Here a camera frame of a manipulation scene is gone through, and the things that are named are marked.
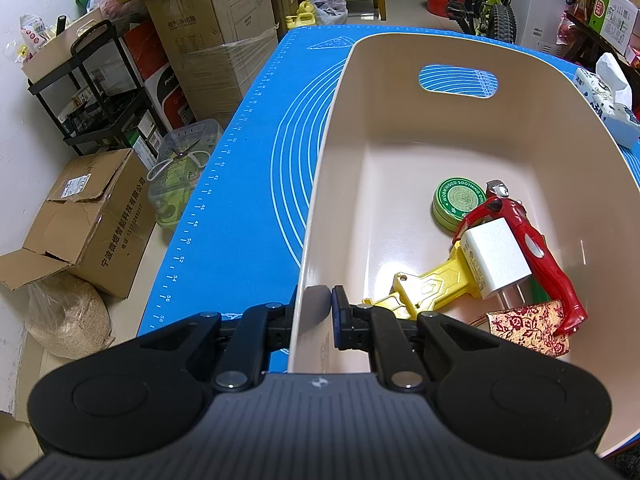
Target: green bicycle frame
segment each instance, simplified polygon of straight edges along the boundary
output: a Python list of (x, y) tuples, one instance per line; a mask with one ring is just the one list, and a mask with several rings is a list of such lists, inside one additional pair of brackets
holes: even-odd
[(480, 18), (476, 18), (474, 20), (474, 28), (476, 30), (476, 35), (481, 35), (481, 24), (484, 22), (486, 24), (489, 18), (489, 9), (492, 5), (502, 4), (502, 0), (485, 0), (482, 4), (482, 16)]

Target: screw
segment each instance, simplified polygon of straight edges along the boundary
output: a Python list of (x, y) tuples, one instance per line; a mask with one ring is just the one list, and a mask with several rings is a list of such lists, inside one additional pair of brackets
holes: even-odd
[(422, 376), (411, 370), (396, 372), (391, 376), (391, 382), (399, 388), (415, 388), (422, 384)]
[(216, 383), (219, 386), (229, 388), (230, 390), (244, 386), (248, 380), (245, 374), (237, 370), (227, 370), (226, 372), (219, 373), (216, 377)]

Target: cream plastic basket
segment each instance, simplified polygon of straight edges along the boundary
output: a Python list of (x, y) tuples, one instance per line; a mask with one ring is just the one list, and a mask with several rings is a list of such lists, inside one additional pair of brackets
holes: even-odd
[[(428, 64), (494, 74), (488, 98), (423, 89)], [(345, 286), (351, 303), (388, 294), (400, 270), (447, 259), (433, 192), (462, 176), (501, 179), (525, 205), (571, 278), (589, 319), (568, 359), (613, 401), (598, 452), (640, 428), (640, 193), (603, 123), (545, 61), (463, 38), (379, 34), (353, 47), (335, 91), (309, 209), (289, 371), (368, 371), (364, 352), (334, 349), (325, 301), (305, 288)], [(498, 310), (460, 298), (441, 312), (470, 321)]]

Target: black metal shelf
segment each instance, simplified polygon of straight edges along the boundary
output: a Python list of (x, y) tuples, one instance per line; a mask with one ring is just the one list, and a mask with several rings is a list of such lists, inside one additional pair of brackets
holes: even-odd
[[(119, 111), (117, 105), (114, 104), (118, 99), (122, 100), (127, 97), (124, 94), (119, 94), (117, 96), (107, 96), (102, 92), (100, 88), (98, 88), (98, 84), (94, 82), (91, 78), (87, 69), (84, 66), (84, 62), (95, 52), (97, 52), (100, 48), (107, 45), (109, 42), (113, 41), (118, 49), (118, 53), (122, 58), (122, 62), (124, 63), (130, 78), (132, 79), (135, 90), (131, 90), (130, 93), (130, 102), (124, 107), (124, 110)], [(113, 26), (113, 23), (110, 20), (103, 20), (99, 23), (96, 23), (93, 27), (89, 28), (85, 31), (71, 46), (70, 48), (71, 58), (65, 61), (59, 67), (53, 69), (46, 76), (39, 79), (35, 83), (29, 81), (29, 92), (36, 96), (40, 104), (42, 104), (43, 108), (54, 122), (58, 130), (62, 133), (64, 141), (76, 150), (78, 155), (82, 155), (82, 152), (78, 148), (79, 144), (84, 144), (86, 142), (92, 141), (100, 141), (100, 140), (110, 140), (116, 139), (118, 143), (124, 144), (129, 148), (132, 147), (131, 143), (127, 139), (127, 136), (123, 132), (123, 128), (125, 128), (131, 118), (138, 113), (140, 110), (148, 110), (156, 123), (156, 127), (162, 136), (166, 134), (166, 128), (162, 123), (161, 118), (156, 112), (151, 99), (146, 94), (145, 88), (141, 85), (135, 70), (131, 63), (129, 62), (129, 58), (120, 41), (118, 40), (118, 35), (116, 28)], [(89, 87), (91, 93), (93, 94), (97, 105), (99, 106), (104, 120), (100, 121), (100, 125), (96, 128), (90, 128), (84, 131), (78, 131), (75, 126), (75, 123), (72, 120), (73, 124), (73, 132), (71, 133), (65, 126), (60, 122), (57, 115), (53, 113), (44, 97), (42, 96), (42, 91), (51, 86), (56, 81), (62, 79), (65, 76), (69, 76), (72, 83), (76, 87), (76, 89), (81, 89), (78, 80), (73, 74), (74, 70), (78, 70), (82, 78), (86, 81), (87, 86)], [(143, 139), (154, 155), (157, 155), (156, 149), (151, 145), (151, 143), (143, 136)]]

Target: plastic bag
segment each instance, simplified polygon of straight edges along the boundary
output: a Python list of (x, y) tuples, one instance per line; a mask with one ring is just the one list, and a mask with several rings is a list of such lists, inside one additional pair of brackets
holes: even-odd
[(52, 38), (44, 20), (35, 14), (20, 16), (20, 33), (32, 56), (35, 56)]
[(89, 0), (86, 4), (86, 11), (91, 12), (98, 7), (100, 7), (105, 20), (117, 20), (133, 14), (139, 14), (143, 17), (149, 16), (144, 0), (131, 0), (125, 4), (121, 4), (118, 0)]
[(111, 318), (93, 285), (59, 272), (27, 285), (25, 326), (54, 355), (79, 359), (112, 342)]
[(316, 25), (347, 23), (347, 2), (344, 0), (311, 0), (316, 6)]
[(23, 41), (10, 41), (4, 48), (4, 57), (14, 63), (24, 63), (29, 59), (29, 49)]
[(567, 18), (566, 11), (563, 12), (562, 16), (560, 17), (560, 23), (558, 23), (556, 44), (571, 45), (577, 39), (577, 34), (579, 34), (579, 31), (576, 29), (575, 23)]

